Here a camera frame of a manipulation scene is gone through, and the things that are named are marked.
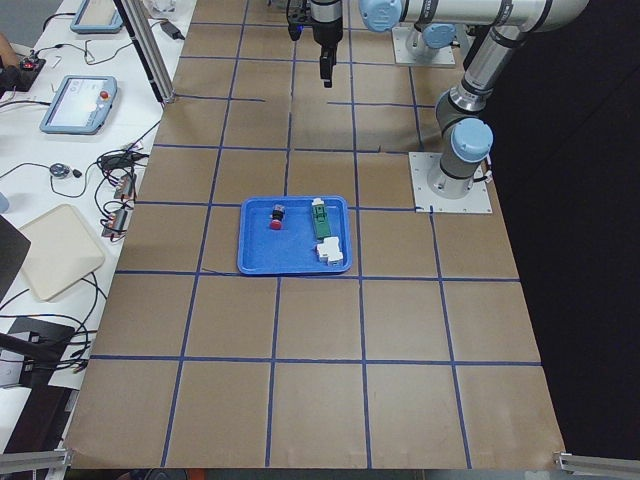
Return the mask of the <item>red emergency stop button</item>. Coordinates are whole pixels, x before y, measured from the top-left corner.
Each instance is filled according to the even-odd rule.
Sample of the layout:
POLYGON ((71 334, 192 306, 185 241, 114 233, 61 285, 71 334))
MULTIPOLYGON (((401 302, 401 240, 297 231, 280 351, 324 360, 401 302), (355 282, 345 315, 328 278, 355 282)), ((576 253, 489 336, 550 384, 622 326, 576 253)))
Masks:
POLYGON ((285 207, 281 204, 276 204, 270 215, 269 228, 271 230, 281 230, 284 224, 285 207))

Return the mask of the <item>black box with red button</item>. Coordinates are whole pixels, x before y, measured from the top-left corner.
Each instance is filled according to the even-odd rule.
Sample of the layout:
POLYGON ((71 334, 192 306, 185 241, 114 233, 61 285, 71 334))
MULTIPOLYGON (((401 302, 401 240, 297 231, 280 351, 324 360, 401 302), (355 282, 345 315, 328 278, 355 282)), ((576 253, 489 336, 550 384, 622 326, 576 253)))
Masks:
POLYGON ((45 64, 45 59, 30 56, 23 58, 17 67, 2 68, 1 94, 7 91, 28 92, 45 64))

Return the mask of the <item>black power adapter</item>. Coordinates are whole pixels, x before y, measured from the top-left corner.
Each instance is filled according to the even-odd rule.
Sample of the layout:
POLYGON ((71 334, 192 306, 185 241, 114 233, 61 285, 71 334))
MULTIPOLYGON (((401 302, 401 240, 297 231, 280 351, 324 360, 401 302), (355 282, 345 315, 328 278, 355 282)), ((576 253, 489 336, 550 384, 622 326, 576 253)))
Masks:
POLYGON ((184 40, 185 36, 181 30, 172 22, 165 20, 160 24, 161 30, 172 40, 184 40))

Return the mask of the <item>green terminal block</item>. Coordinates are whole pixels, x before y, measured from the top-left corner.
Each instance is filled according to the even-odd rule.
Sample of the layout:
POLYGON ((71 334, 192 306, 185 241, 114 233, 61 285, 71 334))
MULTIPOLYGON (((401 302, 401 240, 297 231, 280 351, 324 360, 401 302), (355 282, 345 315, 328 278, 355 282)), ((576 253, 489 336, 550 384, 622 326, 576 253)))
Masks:
POLYGON ((311 202, 311 215, 314 234, 317 240, 331 237, 331 227, 325 202, 317 197, 311 202))

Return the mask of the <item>blue plastic tray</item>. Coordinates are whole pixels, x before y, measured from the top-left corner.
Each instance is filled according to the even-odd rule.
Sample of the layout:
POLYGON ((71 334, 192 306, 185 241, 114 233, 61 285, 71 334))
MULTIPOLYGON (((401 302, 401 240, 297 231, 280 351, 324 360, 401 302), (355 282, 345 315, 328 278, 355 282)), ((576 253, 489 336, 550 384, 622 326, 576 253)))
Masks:
POLYGON ((353 263, 348 204, 341 196, 251 197, 240 210, 237 267, 245 275, 331 275, 348 271, 353 263), (320 261, 315 246, 311 202, 321 198, 328 211, 332 236, 340 239, 344 261, 328 266, 320 261), (273 207, 285 207, 281 230, 269 228, 273 207))

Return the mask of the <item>white circuit breaker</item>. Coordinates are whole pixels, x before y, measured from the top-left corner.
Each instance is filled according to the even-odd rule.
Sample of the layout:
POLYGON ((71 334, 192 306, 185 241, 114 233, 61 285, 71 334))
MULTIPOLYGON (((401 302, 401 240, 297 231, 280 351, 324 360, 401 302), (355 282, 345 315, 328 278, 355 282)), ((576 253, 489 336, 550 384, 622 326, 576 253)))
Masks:
POLYGON ((344 255, 340 247, 340 239, 337 236, 323 238, 315 246, 318 259, 328 266, 339 266, 343 264, 344 255))

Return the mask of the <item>far blue teach pendant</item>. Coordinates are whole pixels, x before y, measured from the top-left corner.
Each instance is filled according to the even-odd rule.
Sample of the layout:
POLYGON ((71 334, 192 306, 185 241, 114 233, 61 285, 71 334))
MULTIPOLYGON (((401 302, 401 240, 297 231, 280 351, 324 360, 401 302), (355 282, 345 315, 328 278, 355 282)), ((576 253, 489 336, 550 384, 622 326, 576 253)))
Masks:
POLYGON ((112 0, 83 0, 70 24, 77 34, 115 34, 123 27, 112 0))

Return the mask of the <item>blue teach pendant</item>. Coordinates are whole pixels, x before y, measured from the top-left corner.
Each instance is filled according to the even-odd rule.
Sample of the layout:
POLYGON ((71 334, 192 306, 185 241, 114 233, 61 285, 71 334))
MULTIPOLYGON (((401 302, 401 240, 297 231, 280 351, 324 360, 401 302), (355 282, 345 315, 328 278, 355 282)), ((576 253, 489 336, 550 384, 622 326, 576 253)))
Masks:
POLYGON ((83 0, 70 24, 77 34, 115 34, 123 27, 112 0, 83 0))
POLYGON ((39 129, 46 134, 93 135, 104 125, 118 93, 113 76, 67 75, 39 129))

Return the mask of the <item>upper small circuit board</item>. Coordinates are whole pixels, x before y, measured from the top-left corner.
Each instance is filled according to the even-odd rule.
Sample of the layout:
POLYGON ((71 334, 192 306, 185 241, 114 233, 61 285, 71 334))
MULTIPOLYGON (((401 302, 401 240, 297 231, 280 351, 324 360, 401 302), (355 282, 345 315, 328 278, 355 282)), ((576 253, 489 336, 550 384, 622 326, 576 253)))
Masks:
POLYGON ((135 173, 127 172, 118 180, 114 192, 114 199, 132 200, 136 197, 136 178, 135 173))

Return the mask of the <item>small circuit board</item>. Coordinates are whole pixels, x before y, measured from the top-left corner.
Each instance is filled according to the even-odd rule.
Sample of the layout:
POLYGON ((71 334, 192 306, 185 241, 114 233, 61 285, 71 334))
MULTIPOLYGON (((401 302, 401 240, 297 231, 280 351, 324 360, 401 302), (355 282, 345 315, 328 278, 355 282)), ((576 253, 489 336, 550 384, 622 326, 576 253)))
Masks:
POLYGON ((114 192, 114 199, 132 200, 136 197, 136 178, 135 173, 127 172, 118 180, 114 192))
POLYGON ((108 213, 107 217, 101 220, 101 236, 111 241, 123 238, 127 232, 128 216, 129 211, 124 207, 108 213))

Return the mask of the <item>beige plastic tray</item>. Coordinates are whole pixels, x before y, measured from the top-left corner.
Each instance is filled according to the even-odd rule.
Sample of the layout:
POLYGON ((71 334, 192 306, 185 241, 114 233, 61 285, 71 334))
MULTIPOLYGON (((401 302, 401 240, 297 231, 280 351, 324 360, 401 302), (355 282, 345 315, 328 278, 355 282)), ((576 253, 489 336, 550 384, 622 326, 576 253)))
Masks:
POLYGON ((59 205, 19 231, 31 243, 21 273, 39 300, 51 300, 105 261, 96 235, 72 205, 59 205))

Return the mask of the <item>aluminium frame post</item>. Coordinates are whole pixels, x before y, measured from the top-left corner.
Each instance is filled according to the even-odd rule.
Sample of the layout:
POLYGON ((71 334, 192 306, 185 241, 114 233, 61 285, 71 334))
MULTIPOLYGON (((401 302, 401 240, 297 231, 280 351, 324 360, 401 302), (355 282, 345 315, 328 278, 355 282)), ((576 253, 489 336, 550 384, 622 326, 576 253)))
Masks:
POLYGON ((141 61, 156 100, 167 105, 175 100, 174 88, 141 1, 114 0, 115 7, 141 61))

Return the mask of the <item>right aluminium corner bracket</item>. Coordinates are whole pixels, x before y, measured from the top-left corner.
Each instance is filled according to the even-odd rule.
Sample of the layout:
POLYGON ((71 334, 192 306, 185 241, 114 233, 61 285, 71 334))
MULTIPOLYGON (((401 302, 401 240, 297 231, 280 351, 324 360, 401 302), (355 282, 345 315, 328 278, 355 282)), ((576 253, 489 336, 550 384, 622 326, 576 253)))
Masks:
POLYGON ((639 460, 583 456, 566 452, 556 452, 554 454, 554 462, 562 471, 581 475, 590 474, 622 479, 638 479, 640 472, 639 460))

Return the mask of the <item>aluminium corner bracket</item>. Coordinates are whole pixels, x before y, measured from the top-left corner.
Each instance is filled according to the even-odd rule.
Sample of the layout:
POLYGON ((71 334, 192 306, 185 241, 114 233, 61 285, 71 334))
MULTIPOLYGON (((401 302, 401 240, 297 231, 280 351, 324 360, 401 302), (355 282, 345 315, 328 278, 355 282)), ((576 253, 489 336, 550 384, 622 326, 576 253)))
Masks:
POLYGON ((1 474, 38 471, 44 469, 66 469, 72 463, 71 449, 55 449, 41 452, 3 453, 1 474))
POLYGON ((554 454, 554 462, 562 471, 581 475, 590 474, 622 479, 638 479, 640 472, 639 460, 583 456, 566 452, 556 452, 554 454))

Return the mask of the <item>left aluminium corner bracket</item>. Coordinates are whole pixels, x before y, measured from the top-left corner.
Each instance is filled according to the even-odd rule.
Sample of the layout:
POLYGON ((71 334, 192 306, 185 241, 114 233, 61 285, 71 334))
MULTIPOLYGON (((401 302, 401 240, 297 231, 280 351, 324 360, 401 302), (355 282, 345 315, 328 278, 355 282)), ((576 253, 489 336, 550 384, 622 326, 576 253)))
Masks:
POLYGON ((66 469, 72 463, 71 449, 55 449, 41 452, 3 453, 1 474, 38 471, 44 469, 66 469))

